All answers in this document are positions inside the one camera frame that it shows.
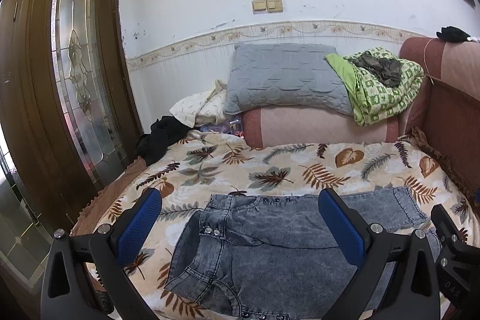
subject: metal screw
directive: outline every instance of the metal screw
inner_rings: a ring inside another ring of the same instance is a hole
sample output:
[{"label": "metal screw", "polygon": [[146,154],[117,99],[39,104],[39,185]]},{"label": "metal screw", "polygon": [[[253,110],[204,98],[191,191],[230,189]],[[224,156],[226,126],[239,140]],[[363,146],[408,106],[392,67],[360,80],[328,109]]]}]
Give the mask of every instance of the metal screw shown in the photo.
[{"label": "metal screw", "polygon": [[422,231],[421,229],[416,229],[415,230],[415,235],[417,236],[417,238],[423,239],[425,237],[425,232]]},{"label": "metal screw", "polygon": [[375,232],[376,234],[379,234],[383,231],[383,227],[380,225],[380,224],[377,224],[377,223],[373,223],[371,226],[370,226],[370,229]]},{"label": "metal screw", "polygon": [[110,224],[102,224],[102,225],[100,225],[100,226],[97,228],[97,232],[98,232],[99,234],[104,235],[104,234],[106,234],[106,233],[110,230],[110,228],[111,228],[111,225],[110,225]]},{"label": "metal screw", "polygon": [[56,238],[56,239],[61,239],[61,238],[63,238],[63,236],[65,236],[65,231],[61,228],[57,229],[53,233],[53,237]]}]

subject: dark green cloth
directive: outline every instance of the dark green cloth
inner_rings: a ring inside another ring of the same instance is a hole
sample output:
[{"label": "dark green cloth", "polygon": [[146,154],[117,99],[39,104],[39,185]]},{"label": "dark green cloth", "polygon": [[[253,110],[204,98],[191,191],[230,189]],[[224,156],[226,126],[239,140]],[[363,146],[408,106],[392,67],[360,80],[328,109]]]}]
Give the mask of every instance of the dark green cloth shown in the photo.
[{"label": "dark green cloth", "polygon": [[373,57],[369,51],[363,52],[360,57],[351,60],[357,67],[365,68],[387,87],[398,87],[402,79],[402,63],[397,59]]}]

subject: bedspread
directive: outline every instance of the bedspread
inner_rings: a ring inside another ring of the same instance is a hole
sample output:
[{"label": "bedspread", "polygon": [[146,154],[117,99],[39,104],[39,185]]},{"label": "bedspread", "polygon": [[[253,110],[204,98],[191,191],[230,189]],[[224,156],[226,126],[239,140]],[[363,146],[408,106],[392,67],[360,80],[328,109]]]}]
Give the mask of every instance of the bedspread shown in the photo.
[{"label": "bedspread", "polygon": [[[113,223],[146,188],[159,189],[162,211],[126,273],[161,318],[227,319],[163,288],[183,227],[195,211],[206,206],[212,193],[304,195],[332,187],[342,195],[403,185],[410,186],[428,216],[435,204],[443,204],[462,240],[479,245],[477,218],[466,198],[434,159],[402,141],[290,144],[256,150],[233,135],[191,131],[126,188],[98,225]],[[423,229],[434,228],[427,222]],[[94,265],[89,268],[97,276]]]}]

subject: blue grip pad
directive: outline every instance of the blue grip pad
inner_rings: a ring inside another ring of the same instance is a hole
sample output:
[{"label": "blue grip pad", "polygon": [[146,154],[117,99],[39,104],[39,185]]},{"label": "blue grip pad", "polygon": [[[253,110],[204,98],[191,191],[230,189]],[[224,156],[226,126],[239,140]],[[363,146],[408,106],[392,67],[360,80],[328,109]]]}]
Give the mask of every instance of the blue grip pad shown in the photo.
[{"label": "blue grip pad", "polygon": [[160,192],[153,191],[117,241],[117,262],[121,267],[135,261],[161,209]]},{"label": "blue grip pad", "polygon": [[318,211],[346,261],[360,268],[365,260],[363,239],[335,200],[326,192],[318,196]]}]

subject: light switch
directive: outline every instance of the light switch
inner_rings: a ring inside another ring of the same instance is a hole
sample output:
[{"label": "light switch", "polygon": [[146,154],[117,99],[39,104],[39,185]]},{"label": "light switch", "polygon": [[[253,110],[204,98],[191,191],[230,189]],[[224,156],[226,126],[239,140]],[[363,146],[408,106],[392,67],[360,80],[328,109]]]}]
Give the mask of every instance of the light switch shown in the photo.
[{"label": "light switch", "polygon": [[266,0],[252,1],[251,7],[253,8],[253,11],[267,10],[267,1]]},{"label": "light switch", "polygon": [[266,0],[269,13],[281,13],[283,11],[282,0]]}]

